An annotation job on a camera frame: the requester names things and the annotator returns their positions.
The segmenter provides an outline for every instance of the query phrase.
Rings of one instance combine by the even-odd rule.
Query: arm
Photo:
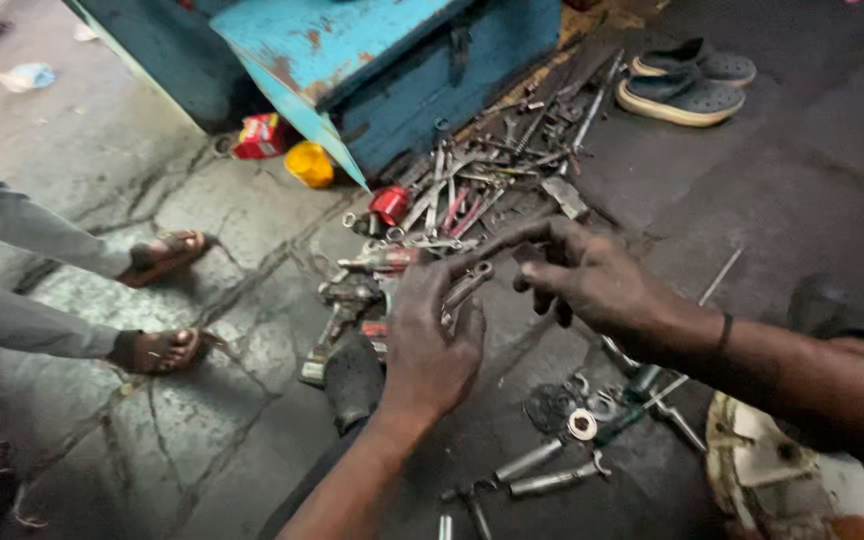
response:
[[[574,312],[635,357],[677,369],[763,411],[824,431],[864,459],[864,355],[790,331],[736,320],[721,354],[721,312],[660,283],[604,235],[565,218],[503,239],[548,242],[546,261],[522,265],[519,289],[536,310],[558,297],[559,321]]]
[[[485,318],[476,299],[440,322],[450,269],[415,264],[402,277],[389,320],[387,376],[378,409],[278,538],[373,538],[381,496],[435,423],[465,397],[482,362]]]

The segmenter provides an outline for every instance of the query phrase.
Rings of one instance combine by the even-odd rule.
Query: black trousers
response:
[[[335,467],[335,464],[342,460],[342,456],[346,451],[353,446],[355,439],[365,428],[367,421],[362,420],[359,423],[354,423],[345,435],[339,439],[332,448],[329,448],[325,453],[318,458],[315,465],[306,473],[305,477],[295,486],[292,493],[282,504],[275,509],[269,519],[265,521],[265,526],[262,527],[262,532],[259,533],[256,540],[272,540],[285,528],[285,524],[289,523],[292,516],[299,511],[299,507],[303,505],[316,486],[326,477],[326,475]]]

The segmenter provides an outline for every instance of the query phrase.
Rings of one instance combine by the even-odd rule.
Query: black wristband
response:
[[[719,336],[719,343],[715,346],[715,358],[720,358],[726,352],[726,345],[729,344],[729,336],[732,334],[733,316],[732,313],[722,312],[725,317],[725,323],[722,325],[722,335]]]

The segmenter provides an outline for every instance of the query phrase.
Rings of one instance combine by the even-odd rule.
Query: concrete floor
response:
[[[101,44],[71,39],[74,19],[58,0],[20,14],[0,42],[0,70],[45,61],[59,79],[26,95],[0,88],[0,177],[116,241],[198,227],[227,248],[155,289],[60,268],[30,296],[123,328],[200,324],[231,343],[158,378],[0,350],[4,435],[28,479],[22,510],[49,523],[35,534],[44,539],[254,538],[335,440],[324,396],[295,372],[328,317],[315,287],[360,245],[338,216],[365,200],[352,186],[307,190],[279,159],[199,154],[202,136],[165,99]],[[704,130],[615,110],[594,128],[596,157],[578,184],[650,240],[646,264],[683,295],[697,296],[744,245],[711,303],[782,322],[801,276],[828,269],[864,283],[864,2],[676,0],[620,39],[635,52],[697,35],[757,62],[746,106]],[[0,287],[29,274],[16,257],[0,246]],[[483,374],[410,461],[387,537],[432,536],[442,489],[541,442],[522,415],[531,387],[579,367],[597,384],[621,381],[594,335],[533,315],[510,292],[515,264],[496,266],[480,289]],[[710,393],[690,382],[671,401],[702,426]],[[559,463],[582,458],[572,451]],[[486,497],[496,537],[722,536],[701,460],[665,425],[639,423],[606,449],[606,464],[609,483]],[[450,511],[457,537],[474,537],[464,510]],[[5,537],[24,533],[13,523]]]

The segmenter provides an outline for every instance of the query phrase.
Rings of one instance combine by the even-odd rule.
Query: red can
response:
[[[398,185],[383,187],[375,192],[368,211],[376,213],[390,227],[395,227],[409,212],[409,190]]]

